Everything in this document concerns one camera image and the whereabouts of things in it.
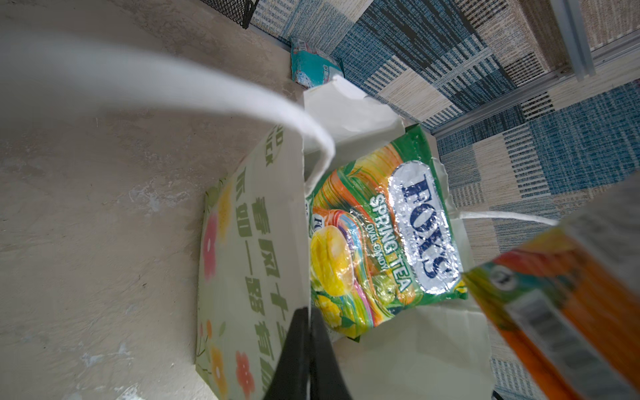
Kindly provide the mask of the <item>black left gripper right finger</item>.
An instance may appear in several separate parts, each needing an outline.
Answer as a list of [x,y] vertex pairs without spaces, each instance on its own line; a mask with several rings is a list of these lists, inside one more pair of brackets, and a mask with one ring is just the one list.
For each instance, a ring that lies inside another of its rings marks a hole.
[[310,399],[352,400],[318,308],[310,312]]

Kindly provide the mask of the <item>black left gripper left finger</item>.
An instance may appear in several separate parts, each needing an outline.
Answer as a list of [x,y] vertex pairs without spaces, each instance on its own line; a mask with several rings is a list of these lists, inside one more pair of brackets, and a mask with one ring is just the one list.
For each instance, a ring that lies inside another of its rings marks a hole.
[[305,400],[308,397],[309,342],[309,311],[308,308],[299,308],[293,314],[283,351],[264,399]]

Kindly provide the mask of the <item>white illustrated paper bag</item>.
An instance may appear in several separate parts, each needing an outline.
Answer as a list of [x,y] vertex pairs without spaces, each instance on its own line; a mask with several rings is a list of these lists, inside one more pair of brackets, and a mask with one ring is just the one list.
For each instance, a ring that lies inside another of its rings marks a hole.
[[[293,314],[308,308],[310,330],[316,308],[308,196],[326,173],[409,127],[343,78],[306,91],[299,105],[162,54],[56,34],[1,37],[5,123],[146,107],[239,115],[273,126],[206,196],[195,361],[219,398],[264,399]],[[464,271],[471,261],[467,214],[456,210],[434,153],[433,160]],[[468,296],[404,310],[356,341],[325,327],[353,399],[495,397],[488,323]]]

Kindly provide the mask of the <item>yellow Fox's candy bag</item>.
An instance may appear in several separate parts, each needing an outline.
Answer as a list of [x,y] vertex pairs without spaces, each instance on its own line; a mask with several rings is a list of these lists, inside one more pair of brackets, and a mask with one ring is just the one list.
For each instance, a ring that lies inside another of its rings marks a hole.
[[420,126],[326,173],[307,205],[312,301],[339,335],[356,341],[404,310],[468,296]]

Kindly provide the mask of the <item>orange snack bag back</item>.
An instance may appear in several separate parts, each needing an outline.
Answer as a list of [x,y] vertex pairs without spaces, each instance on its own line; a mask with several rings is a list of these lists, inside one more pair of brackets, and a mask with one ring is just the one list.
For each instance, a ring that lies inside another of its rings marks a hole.
[[637,174],[463,279],[547,398],[638,398]]

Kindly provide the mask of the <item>teal tissue pack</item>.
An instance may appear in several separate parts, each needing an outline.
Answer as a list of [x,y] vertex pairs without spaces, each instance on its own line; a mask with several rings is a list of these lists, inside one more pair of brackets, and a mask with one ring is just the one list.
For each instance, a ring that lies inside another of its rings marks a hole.
[[295,83],[314,88],[330,82],[334,77],[344,77],[340,61],[311,47],[297,37],[291,37],[291,75]]

